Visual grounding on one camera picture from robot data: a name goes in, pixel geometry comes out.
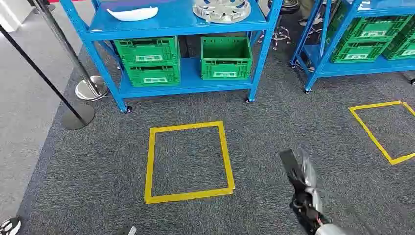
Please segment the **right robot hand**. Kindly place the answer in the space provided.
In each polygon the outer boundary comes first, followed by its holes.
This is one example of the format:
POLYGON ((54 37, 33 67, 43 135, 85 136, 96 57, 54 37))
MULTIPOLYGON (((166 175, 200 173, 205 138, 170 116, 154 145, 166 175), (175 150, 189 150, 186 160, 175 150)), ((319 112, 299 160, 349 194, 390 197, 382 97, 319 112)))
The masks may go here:
POLYGON ((279 152, 287 177, 296 193, 313 193, 317 188, 317 174, 308 156, 301 156, 299 164, 292 149, 279 152))

